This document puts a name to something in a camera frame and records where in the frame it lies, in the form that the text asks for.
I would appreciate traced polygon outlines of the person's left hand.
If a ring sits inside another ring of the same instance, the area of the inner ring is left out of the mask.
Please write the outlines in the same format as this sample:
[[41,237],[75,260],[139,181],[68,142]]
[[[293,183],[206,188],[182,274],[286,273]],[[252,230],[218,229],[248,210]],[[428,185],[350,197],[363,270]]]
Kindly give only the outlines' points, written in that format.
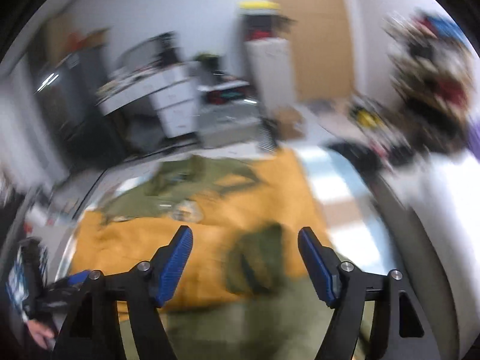
[[44,350],[49,350],[50,343],[53,341],[53,339],[55,339],[54,331],[47,325],[35,319],[28,320],[26,322],[26,326],[30,336],[32,336],[32,339],[37,343],[37,345]]

